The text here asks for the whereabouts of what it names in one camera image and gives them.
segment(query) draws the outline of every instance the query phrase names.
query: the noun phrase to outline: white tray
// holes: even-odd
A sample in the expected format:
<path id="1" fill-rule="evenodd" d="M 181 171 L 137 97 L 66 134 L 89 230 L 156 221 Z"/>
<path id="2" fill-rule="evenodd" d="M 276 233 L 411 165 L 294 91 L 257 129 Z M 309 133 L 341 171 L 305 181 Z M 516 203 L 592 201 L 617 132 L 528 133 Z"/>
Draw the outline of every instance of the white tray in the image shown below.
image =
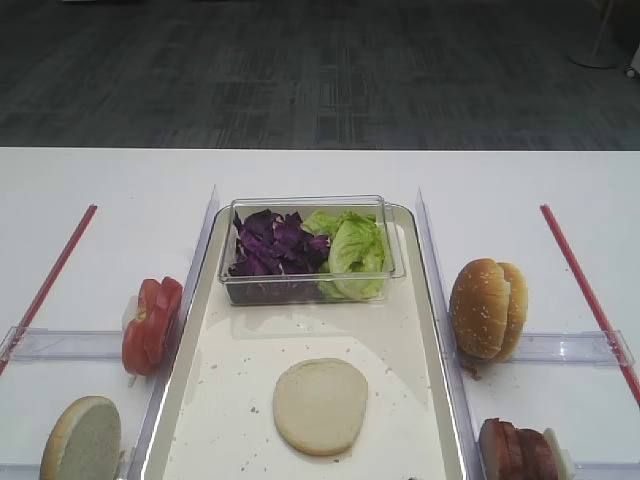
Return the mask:
<path id="1" fill-rule="evenodd" d="M 462 478 L 457 436 L 412 214 L 394 206 L 407 277 L 382 304 L 232 307 L 215 278 L 218 213 L 145 478 Z M 275 383 L 301 360 L 338 357 L 369 383 L 352 450 L 311 457 L 278 435 Z"/>

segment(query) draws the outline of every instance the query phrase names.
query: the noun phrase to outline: sesame seed bun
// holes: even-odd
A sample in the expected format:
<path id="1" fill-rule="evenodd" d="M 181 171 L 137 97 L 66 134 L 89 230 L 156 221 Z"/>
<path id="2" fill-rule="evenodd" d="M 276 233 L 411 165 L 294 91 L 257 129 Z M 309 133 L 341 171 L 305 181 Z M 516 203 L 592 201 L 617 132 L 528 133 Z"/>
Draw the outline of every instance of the sesame seed bun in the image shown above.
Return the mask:
<path id="1" fill-rule="evenodd" d="M 490 258 L 468 263 L 449 302 L 458 348 L 478 359 L 508 358 L 522 334 L 527 300 L 526 282 L 513 265 Z"/>

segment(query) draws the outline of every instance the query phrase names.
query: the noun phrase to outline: floor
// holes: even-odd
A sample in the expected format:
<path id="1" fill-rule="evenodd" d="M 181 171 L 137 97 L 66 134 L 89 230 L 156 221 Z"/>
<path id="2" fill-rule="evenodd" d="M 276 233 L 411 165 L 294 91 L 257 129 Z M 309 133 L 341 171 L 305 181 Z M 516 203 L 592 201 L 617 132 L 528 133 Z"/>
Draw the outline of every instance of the floor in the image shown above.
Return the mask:
<path id="1" fill-rule="evenodd" d="M 0 145 L 640 150 L 585 0 L 0 2 Z"/>

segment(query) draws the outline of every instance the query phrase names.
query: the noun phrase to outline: crumb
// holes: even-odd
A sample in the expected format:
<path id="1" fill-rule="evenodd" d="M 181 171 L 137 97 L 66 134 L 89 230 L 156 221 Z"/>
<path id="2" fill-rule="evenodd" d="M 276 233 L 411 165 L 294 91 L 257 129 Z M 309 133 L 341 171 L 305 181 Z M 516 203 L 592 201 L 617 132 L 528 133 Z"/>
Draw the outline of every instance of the crumb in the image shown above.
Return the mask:
<path id="1" fill-rule="evenodd" d="M 476 382 L 482 380 L 482 377 L 478 374 L 478 368 L 472 363 L 461 360 L 460 368 L 462 368 L 466 372 L 469 372 L 469 374 L 471 374 L 471 378 L 473 378 Z"/>

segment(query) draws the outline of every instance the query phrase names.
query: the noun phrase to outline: clear plastic container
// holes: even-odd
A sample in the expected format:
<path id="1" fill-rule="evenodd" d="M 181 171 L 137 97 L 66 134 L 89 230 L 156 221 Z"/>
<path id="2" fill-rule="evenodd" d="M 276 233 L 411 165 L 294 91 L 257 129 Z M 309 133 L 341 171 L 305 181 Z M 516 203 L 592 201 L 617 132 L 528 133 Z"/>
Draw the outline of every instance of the clear plastic container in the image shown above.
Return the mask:
<path id="1" fill-rule="evenodd" d="M 244 222 L 249 215 L 267 208 L 282 216 L 297 212 L 303 220 L 316 210 L 322 210 L 332 216 L 340 216 L 347 211 L 375 216 L 385 250 L 382 271 L 261 276 L 230 275 L 229 267 L 236 260 L 238 232 L 233 224 L 236 213 Z M 381 301 L 387 296 L 391 280 L 405 276 L 404 260 L 400 253 L 393 213 L 380 196 L 243 199 L 234 200 L 230 209 L 218 279 L 225 285 L 229 301 L 233 305 Z M 349 290 L 365 291 L 364 287 L 370 285 L 370 282 L 379 282 L 378 288 L 366 289 L 373 290 L 375 292 L 373 294 L 361 298 L 340 296 L 345 285 L 349 286 Z"/>

